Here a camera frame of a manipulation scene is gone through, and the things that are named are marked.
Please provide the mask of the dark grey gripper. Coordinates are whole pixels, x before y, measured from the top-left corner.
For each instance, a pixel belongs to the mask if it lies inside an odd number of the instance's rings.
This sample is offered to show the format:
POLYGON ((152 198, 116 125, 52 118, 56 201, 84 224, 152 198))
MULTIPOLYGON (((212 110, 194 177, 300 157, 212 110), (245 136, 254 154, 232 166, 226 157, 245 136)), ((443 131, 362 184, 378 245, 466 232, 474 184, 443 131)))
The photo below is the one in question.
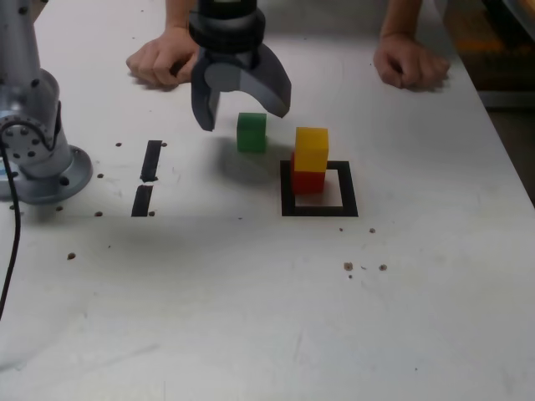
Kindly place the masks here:
POLYGON ((191 107, 203 130, 214 130, 219 92, 235 91, 251 95, 269 114, 279 118, 290 110, 291 81, 268 46, 261 44, 257 50, 244 53, 200 48, 191 73, 191 107))

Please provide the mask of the person's right hand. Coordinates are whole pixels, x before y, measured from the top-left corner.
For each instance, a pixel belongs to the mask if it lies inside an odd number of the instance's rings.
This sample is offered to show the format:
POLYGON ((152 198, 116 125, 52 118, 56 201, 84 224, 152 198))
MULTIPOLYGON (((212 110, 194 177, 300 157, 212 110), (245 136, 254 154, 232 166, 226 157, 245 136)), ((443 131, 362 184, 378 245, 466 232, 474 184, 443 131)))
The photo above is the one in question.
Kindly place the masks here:
POLYGON ((144 84, 175 88, 191 81, 198 46, 185 28, 166 28, 126 59, 131 74, 144 84))

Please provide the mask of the person's left hand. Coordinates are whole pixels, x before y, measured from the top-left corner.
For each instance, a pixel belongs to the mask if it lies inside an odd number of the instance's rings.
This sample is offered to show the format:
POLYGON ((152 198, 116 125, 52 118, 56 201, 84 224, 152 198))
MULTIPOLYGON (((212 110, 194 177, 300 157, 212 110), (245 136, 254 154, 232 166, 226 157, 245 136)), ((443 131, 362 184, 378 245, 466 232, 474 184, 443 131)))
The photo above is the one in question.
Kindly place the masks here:
POLYGON ((447 79, 449 62, 415 41, 396 33, 380 39, 374 66, 381 81, 397 89, 433 89, 447 79))

